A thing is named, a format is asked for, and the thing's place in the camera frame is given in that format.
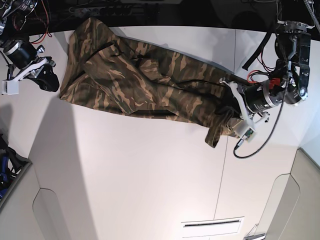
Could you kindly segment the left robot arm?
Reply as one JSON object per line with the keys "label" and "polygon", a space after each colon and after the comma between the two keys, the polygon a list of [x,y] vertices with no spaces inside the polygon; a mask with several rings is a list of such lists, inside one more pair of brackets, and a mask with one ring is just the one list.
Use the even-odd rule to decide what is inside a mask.
{"label": "left robot arm", "polygon": [[312,36],[308,32],[319,28],[313,0],[277,0],[276,19],[242,70],[254,61],[262,70],[252,70],[246,79],[234,75],[221,78],[228,89],[215,111],[231,111],[235,118],[250,121],[283,103],[296,105],[308,97]]}

